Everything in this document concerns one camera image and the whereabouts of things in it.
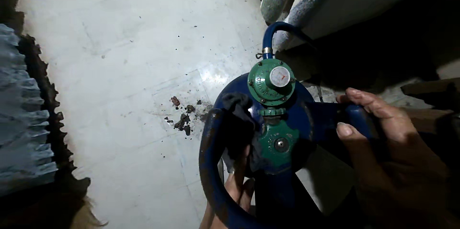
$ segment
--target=pipe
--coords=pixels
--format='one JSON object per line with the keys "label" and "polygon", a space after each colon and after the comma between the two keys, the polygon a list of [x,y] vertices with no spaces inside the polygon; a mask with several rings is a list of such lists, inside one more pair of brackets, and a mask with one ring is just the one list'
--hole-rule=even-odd
{"label": "pipe", "polygon": [[290,32],[296,35],[298,38],[304,40],[315,51],[318,50],[313,45],[313,40],[310,37],[308,37],[305,33],[303,33],[301,29],[289,23],[278,21],[268,26],[267,30],[265,31],[264,39],[262,41],[262,56],[264,59],[273,58],[273,49],[271,48],[271,41],[273,39],[273,35],[277,31]]}

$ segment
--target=blue hose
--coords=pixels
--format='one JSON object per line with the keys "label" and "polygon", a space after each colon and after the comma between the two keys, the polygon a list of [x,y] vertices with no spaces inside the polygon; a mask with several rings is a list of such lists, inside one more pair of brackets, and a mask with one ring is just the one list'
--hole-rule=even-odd
{"label": "blue hose", "polygon": [[296,35],[298,38],[304,40],[310,47],[312,47],[315,51],[317,51],[317,49],[313,45],[313,40],[307,35],[305,35],[305,33],[303,33],[301,29],[297,28],[296,26],[292,26],[289,23],[278,21],[268,26],[267,30],[265,31],[264,39],[262,41],[262,49],[263,49],[262,56],[264,59],[273,58],[273,53],[271,49],[271,41],[273,40],[273,35],[277,31],[290,32]]}

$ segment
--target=hand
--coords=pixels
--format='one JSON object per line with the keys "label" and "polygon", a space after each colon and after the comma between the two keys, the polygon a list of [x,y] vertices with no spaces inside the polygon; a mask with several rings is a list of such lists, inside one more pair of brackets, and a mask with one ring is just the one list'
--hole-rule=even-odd
{"label": "hand", "polygon": [[357,175],[358,198],[372,222],[381,228],[440,228],[458,223],[447,211],[449,170],[423,142],[407,114],[352,88],[337,102],[363,106],[379,118],[388,138],[392,161],[378,163],[361,133],[351,125],[337,124]]}
{"label": "hand", "polygon": [[[248,145],[243,153],[240,155],[238,160],[235,160],[233,166],[235,168],[234,173],[230,173],[227,181],[225,182],[225,189],[229,193],[230,197],[240,205],[242,209],[246,212],[249,211],[251,207],[251,199],[254,193],[254,179],[249,179],[245,183],[244,181],[244,172],[247,164],[247,157],[249,155],[250,146]],[[210,214],[212,209],[208,203],[203,221],[207,217],[207,214]],[[201,228],[207,228],[206,223],[202,222]],[[227,227],[219,220],[217,216],[214,216],[211,227],[212,229],[226,229]]]}

